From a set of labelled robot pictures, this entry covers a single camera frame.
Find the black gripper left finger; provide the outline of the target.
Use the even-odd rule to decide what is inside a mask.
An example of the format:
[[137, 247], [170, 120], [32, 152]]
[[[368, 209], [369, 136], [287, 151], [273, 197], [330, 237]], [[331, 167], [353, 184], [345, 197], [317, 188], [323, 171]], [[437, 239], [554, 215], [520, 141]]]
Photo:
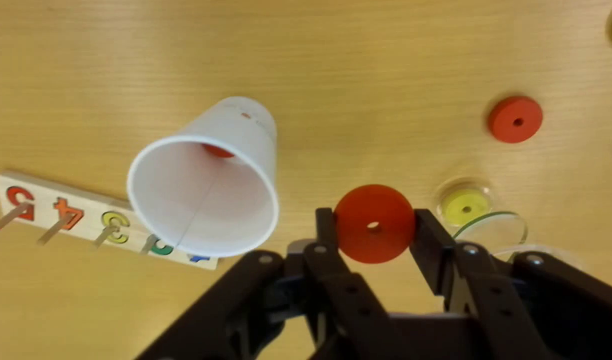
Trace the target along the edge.
[[309, 360], [377, 360], [386, 313], [338, 255], [330, 209], [316, 211], [316, 239], [286, 256], [254, 251], [188, 307], [137, 360], [256, 360], [289, 319], [303, 319]]

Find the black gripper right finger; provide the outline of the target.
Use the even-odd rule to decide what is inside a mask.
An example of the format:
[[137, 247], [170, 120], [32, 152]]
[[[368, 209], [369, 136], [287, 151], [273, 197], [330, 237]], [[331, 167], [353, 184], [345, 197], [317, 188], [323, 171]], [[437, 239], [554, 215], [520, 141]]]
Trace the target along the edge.
[[453, 360], [612, 360], [612, 286], [539, 251], [508, 261], [416, 211], [409, 256], [444, 311], [412, 319], [425, 355]]

